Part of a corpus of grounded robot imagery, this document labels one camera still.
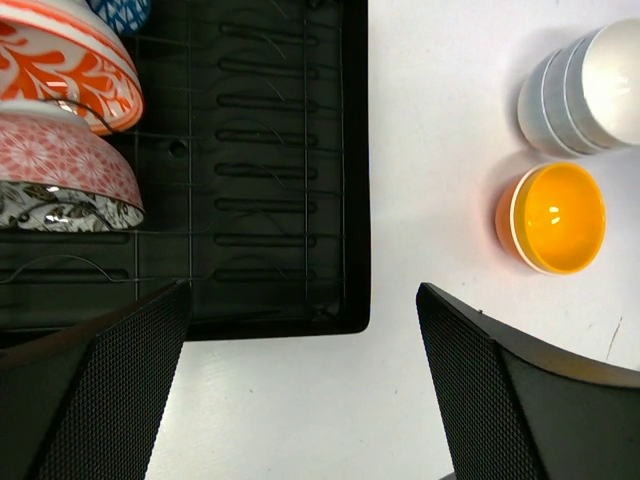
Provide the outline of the orange floral bowl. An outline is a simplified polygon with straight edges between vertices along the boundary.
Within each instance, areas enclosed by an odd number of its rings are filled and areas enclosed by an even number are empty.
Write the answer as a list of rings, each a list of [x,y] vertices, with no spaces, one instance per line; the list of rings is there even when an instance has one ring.
[[[52,100],[98,135],[144,112],[131,56],[86,1],[1,3],[1,99]]]

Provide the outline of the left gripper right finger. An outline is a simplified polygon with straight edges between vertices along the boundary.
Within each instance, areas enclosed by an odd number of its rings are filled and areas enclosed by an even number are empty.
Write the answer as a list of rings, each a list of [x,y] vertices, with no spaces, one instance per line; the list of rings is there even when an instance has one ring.
[[[638,478],[637,371],[546,343],[430,283],[416,306],[453,478]]]

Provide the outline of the blue patterned bowl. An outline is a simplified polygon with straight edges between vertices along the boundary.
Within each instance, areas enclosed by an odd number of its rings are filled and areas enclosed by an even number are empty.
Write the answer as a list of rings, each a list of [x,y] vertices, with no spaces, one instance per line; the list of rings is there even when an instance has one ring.
[[[88,0],[91,10],[117,34],[132,34],[149,19],[151,0]]]

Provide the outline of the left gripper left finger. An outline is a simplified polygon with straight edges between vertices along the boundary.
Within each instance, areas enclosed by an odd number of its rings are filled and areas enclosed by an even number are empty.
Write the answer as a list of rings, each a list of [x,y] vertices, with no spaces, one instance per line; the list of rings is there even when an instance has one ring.
[[[2,349],[2,478],[144,478],[190,321],[181,281]]]

